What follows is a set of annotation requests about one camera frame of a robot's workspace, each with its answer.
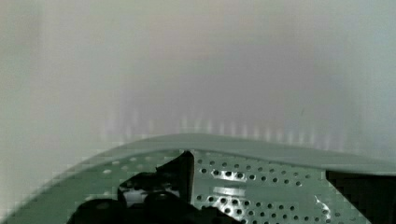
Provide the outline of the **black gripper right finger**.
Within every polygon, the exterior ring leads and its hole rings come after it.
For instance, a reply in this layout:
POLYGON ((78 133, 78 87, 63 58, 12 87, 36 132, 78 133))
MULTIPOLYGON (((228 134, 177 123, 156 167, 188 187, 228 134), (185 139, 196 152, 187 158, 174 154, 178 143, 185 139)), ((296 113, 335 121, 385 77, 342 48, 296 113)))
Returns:
POLYGON ((372 224, 395 224, 396 178, 327 171, 326 179, 372 224))

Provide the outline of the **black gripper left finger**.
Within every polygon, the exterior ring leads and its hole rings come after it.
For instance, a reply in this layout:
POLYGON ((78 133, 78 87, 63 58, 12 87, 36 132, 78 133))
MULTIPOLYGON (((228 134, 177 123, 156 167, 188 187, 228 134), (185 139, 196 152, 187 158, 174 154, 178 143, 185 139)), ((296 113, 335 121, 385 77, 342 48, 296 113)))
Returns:
POLYGON ((119 184, 115 200, 82 203, 66 224, 240 224, 216 207, 194 207, 193 178, 194 156, 185 151, 119 184))

